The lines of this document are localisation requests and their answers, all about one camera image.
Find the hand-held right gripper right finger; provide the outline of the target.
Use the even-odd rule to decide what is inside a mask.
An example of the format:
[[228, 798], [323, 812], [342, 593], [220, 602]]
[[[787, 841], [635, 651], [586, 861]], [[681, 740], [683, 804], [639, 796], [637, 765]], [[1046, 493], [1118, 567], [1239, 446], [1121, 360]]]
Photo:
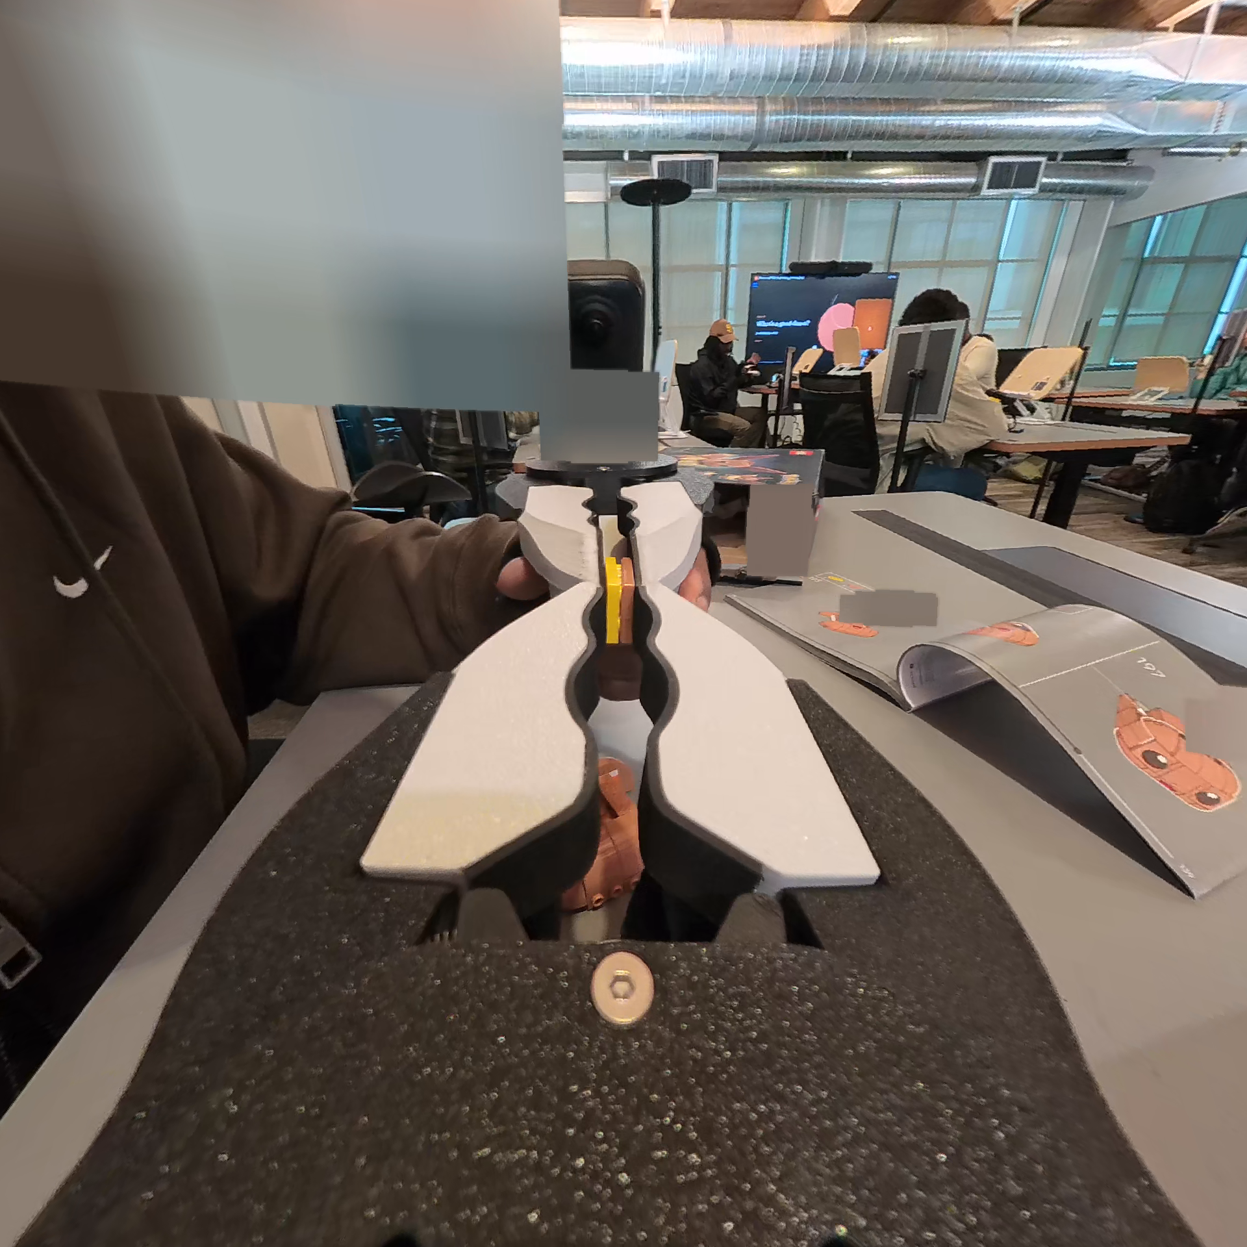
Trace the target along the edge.
[[640, 590], [645, 866], [672, 896], [777, 896], [879, 881], [781, 671], [664, 587]]

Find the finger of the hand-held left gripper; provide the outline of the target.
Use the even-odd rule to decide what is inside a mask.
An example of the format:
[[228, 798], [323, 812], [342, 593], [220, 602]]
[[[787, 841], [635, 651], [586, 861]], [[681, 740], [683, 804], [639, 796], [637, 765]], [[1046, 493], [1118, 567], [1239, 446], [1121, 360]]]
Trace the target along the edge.
[[663, 585], [682, 597], [707, 594], [704, 521], [679, 480], [626, 487], [632, 505], [630, 548], [637, 590]]
[[580, 584], [600, 588], [605, 559], [620, 545], [618, 514], [599, 517], [591, 489], [538, 481], [520, 516], [522, 553], [559, 596]]

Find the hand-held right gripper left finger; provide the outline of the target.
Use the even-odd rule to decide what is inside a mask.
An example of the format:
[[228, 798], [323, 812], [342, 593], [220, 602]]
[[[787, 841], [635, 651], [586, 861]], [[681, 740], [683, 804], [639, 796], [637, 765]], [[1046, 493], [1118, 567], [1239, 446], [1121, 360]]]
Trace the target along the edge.
[[583, 584], [455, 671], [363, 855], [375, 878], [575, 884], [599, 853], [599, 694]]

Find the brown lego assembly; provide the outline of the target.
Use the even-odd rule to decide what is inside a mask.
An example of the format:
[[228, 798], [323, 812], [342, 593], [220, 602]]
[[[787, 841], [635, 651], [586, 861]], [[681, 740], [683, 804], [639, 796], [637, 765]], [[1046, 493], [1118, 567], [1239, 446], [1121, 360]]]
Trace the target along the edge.
[[608, 902], [630, 894], [637, 887], [645, 861], [633, 787], [635, 772], [624, 760], [600, 758], [597, 858], [584, 881], [565, 893], [560, 900], [562, 912], [600, 910]]

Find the person's left forearm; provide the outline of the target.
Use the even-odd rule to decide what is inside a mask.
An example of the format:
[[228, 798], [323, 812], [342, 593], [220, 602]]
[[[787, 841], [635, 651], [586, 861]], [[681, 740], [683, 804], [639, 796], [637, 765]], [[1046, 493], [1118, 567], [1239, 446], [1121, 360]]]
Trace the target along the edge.
[[249, 713], [425, 682], [523, 614], [501, 590], [520, 569], [513, 521], [391, 524], [287, 478], [253, 481], [244, 498], [253, 547], [231, 538], [223, 584], [238, 594], [229, 615]]

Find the printed lego set box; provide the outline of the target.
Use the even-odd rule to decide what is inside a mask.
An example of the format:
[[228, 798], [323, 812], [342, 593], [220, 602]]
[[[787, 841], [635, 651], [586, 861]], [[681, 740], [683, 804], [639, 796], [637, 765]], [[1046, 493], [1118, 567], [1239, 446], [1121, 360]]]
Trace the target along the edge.
[[764, 584], [807, 578], [822, 507], [822, 450], [686, 447], [675, 456], [725, 572]]

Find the lego instruction booklet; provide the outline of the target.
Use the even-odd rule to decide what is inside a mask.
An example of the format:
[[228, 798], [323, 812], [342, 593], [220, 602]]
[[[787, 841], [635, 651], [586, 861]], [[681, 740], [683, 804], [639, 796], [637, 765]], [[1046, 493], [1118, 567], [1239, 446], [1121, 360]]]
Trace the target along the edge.
[[958, 567], [900, 587], [826, 573], [728, 602], [911, 713], [1007, 694], [1193, 897], [1245, 873], [1245, 688], [1160, 631]]

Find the person's left hand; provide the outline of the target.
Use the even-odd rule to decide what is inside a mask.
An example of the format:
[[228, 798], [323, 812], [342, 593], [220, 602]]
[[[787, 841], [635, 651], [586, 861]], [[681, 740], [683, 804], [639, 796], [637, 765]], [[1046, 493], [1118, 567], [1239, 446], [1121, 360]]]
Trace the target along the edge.
[[[679, 585], [679, 596], [698, 609], [707, 612], [713, 596], [713, 575], [712, 575], [707, 551], [697, 554], [697, 560], [691, 572]], [[514, 602], [537, 602], [550, 593], [548, 582], [538, 573], [538, 570], [523, 557], [511, 559], [501, 570], [498, 582], [498, 593]]]

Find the black floor lamp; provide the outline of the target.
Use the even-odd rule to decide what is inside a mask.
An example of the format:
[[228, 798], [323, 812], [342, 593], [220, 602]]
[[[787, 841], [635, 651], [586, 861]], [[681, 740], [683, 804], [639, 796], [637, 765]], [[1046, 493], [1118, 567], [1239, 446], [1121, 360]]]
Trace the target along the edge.
[[651, 219], [651, 364], [660, 370], [660, 351], [663, 342], [661, 320], [661, 214], [664, 208], [681, 205], [692, 196], [692, 186], [681, 179], [651, 177], [627, 183], [620, 198], [633, 208], [649, 210]]

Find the brown hooded jacket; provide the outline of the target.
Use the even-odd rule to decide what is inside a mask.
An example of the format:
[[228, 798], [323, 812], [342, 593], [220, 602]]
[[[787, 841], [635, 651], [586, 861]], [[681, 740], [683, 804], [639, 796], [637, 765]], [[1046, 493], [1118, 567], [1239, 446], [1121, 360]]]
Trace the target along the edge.
[[333, 557], [391, 529], [179, 398], [4, 383], [4, 1108], [326, 692]]

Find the dark office desk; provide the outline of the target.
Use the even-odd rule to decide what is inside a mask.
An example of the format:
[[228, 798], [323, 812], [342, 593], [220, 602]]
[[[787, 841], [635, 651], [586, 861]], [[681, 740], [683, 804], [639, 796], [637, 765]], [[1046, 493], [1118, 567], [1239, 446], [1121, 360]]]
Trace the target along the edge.
[[1032, 423], [985, 446], [988, 453], [1046, 458], [1061, 464], [1055, 477], [1046, 524], [1068, 527], [1080, 498], [1087, 468], [1098, 458], [1127, 449], [1181, 447], [1191, 443], [1188, 434], [1150, 431], [1129, 426], [1095, 426], [1077, 422]]

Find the wall display screen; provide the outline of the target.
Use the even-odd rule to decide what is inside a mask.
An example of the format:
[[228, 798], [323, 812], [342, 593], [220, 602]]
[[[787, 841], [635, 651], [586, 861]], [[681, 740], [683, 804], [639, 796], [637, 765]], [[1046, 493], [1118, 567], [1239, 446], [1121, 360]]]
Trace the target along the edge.
[[773, 380], [789, 349], [801, 360], [810, 349], [832, 352], [835, 331], [856, 328], [863, 352], [887, 348], [900, 275], [755, 274], [746, 351], [759, 357], [759, 375]]

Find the silver ventilation duct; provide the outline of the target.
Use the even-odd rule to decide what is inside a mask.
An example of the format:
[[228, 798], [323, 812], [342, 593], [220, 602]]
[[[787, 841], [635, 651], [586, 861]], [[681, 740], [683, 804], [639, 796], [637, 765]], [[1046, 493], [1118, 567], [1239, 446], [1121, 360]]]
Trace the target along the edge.
[[569, 201], [1139, 198], [1135, 153], [1245, 155], [1239, 36], [562, 20]]

